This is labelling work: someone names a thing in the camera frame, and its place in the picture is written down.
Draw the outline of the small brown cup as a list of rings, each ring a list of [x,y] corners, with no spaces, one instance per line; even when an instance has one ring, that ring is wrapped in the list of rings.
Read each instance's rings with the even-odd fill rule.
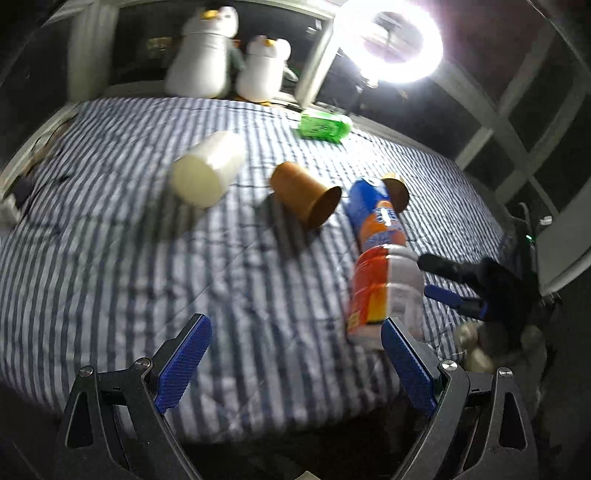
[[[390,197],[391,204],[397,214],[400,214],[406,210],[410,202],[410,192],[398,174],[388,173],[382,178],[388,195]]]

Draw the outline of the brown paper cup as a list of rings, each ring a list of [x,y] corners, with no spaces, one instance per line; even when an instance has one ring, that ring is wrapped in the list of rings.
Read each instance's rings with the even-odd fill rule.
[[[341,186],[325,184],[294,162],[283,162],[274,168],[270,187],[277,200],[308,230],[321,227],[342,198]]]

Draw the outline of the white plastic cup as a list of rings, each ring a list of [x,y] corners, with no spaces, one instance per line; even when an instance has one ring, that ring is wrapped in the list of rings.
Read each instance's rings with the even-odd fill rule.
[[[245,158],[242,135],[228,130],[213,132],[173,162],[171,189],[185,204],[211,208],[228,192]]]

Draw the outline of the orange white bottle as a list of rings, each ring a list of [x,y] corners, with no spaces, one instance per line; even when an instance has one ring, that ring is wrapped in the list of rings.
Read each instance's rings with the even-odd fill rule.
[[[346,336],[353,344],[381,350],[381,327],[398,318],[419,341],[424,339],[424,274],[408,247],[370,248],[356,261]]]

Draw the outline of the blue orange can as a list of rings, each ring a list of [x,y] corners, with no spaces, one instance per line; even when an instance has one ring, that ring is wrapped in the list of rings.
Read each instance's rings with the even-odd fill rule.
[[[383,182],[356,180],[345,209],[361,252],[389,244],[407,246],[403,224]]]

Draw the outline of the blue striped bedsheet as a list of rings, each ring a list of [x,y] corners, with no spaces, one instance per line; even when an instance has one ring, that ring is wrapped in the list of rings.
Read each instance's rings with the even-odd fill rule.
[[[379,408],[399,381],[346,340],[359,251],[342,208],[304,231],[270,191],[280,163],[342,189],[399,174],[411,248],[456,261],[496,256],[503,231],[450,160],[356,130],[301,138],[293,112],[235,101],[110,98],[82,104],[34,175],[1,240],[1,381],[60,413],[78,369],[129,366],[194,314],[211,318],[204,360],[167,418],[194,442],[321,426]],[[246,158],[221,200],[199,209],[171,166],[216,131]]]

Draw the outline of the green plastic package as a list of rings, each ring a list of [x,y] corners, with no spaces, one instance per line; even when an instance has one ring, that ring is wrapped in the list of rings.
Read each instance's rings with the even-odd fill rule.
[[[352,127],[352,120],[346,115],[304,111],[297,130],[304,138],[339,143]]]

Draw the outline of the white charger on left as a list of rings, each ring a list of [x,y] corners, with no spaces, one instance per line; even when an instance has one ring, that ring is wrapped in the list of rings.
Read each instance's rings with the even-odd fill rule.
[[[21,219],[21,213],[16,205],[16,198],[9,194],[1,200],[0,224],[2,228],[14,228]]]

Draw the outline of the small white penguin plush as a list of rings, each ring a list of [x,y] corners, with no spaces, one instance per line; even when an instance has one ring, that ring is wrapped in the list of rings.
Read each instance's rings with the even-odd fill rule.
[[[280,93],[284,77],[297,83],[297,74],[287,66],[290,54],[290,42],[286,39],[253,37],[246,46],[245,66],[236,78],[238,96],[254,103],[270,102]]]

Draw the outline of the large white penguin plush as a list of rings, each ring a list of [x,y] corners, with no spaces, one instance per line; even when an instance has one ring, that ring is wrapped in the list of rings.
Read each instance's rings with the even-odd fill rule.
[[[232,67],[242,70],[242,54],[233,40],[238,12],[232,6],[197,9],[182,29],[180,46],[164,80],[170,96],[214,99],[230,89]]]

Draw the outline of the white window frame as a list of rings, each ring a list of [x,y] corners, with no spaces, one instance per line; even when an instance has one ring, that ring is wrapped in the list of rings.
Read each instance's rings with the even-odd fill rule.
[[[518,1],[431,2],[444,57],[429,77],[368,88],[332,23],[297,31],[304,104],[352,108],[453,160],[497,208],[527,204],[540,280],[559,291],[590,266],[590,69],[557,26]]]

